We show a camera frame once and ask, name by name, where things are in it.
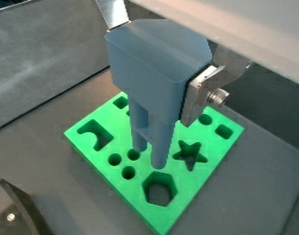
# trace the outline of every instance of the black object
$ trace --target black object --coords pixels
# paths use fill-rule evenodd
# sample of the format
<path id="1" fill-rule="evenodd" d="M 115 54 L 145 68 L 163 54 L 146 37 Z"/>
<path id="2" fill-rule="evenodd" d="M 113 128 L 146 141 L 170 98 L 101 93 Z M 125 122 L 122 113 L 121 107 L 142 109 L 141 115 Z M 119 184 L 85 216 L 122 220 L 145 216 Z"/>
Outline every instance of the black object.
<path id="1" fill-rule="evenodd" d="M 14 202 L 0 213 L 0 235 L 54 235 L 31 196 L 5 179 L 0 185 Z"/>
<path id="2" fill-rule="evenodd" d="M 0 0 L 0 8 L 5 8 L 7 6 L 13 6 L 13 5 L 19 4 L 25 1 L 26 0 Z"/>

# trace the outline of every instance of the star-shaped hole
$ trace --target star-shaped hole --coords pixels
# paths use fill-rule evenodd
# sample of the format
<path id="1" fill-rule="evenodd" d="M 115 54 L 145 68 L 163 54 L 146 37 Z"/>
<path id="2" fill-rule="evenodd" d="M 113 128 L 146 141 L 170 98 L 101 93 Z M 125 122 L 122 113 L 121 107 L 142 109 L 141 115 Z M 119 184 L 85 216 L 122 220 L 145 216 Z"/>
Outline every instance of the star-shaped hole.
<path id="1" fill-rule="evenodd" d="M 186 162 L 187 170 L 191 172 L 197 162 L 207 163 L 207 159 L 201 154 L 202 144 L 199 142 L 189 145 L 185 141 L 179 141 L 181 151 L 173 156 L 175 160 Z"/>

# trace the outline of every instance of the arch-shaped hole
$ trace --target arch-shaped hole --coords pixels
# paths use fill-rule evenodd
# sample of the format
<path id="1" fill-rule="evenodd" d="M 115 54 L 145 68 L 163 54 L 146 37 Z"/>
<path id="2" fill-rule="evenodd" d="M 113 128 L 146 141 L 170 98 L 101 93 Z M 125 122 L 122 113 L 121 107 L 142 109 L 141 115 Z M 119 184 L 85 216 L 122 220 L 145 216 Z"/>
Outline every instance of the arch-shaped hole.
<path id="1" fill-rule="evenodd" d="M 101 126 L 101 124 L 93 119 L 79 129 L 78 133 L 83 134 L 91 132 L 97 135 L 98 141 L 95 144 L 95 150 L 101 151 L 113 141 L 113 134 Z"/>

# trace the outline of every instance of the square hole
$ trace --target square hole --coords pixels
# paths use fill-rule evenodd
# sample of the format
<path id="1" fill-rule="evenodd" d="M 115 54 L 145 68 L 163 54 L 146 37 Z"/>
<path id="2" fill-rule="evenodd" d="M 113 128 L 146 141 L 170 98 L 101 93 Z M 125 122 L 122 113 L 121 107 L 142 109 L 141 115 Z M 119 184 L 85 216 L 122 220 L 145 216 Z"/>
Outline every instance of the square hole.
<path id="1" fill-rule="evenodd" d="M 119 97 L 114 104 L 118 106 L 118 108 L 123 109 L 127 106 L 127 99 L 125 97 Z"/>
<path id="2" fill-rule="evenodd" d="M 217 130 L 215 133 L 218 134 L 218 136 L 221 136 L 225 140 L 227 140 L 231 136 L 233 136 L 233 130 L 230 128 L 227 128 L 225 125 L 221 125 Z"/>

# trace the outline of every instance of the metal plate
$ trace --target metal plate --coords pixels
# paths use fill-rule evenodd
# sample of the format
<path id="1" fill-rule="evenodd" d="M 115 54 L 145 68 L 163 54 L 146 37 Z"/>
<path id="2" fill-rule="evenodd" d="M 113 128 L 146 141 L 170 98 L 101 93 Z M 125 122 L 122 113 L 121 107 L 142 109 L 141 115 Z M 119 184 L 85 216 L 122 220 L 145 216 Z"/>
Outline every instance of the metal plate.
<path id="1" fill-rule="evenodd" d="M 125 0 L 97 0 L 109 28 L 129 22 Z"/>

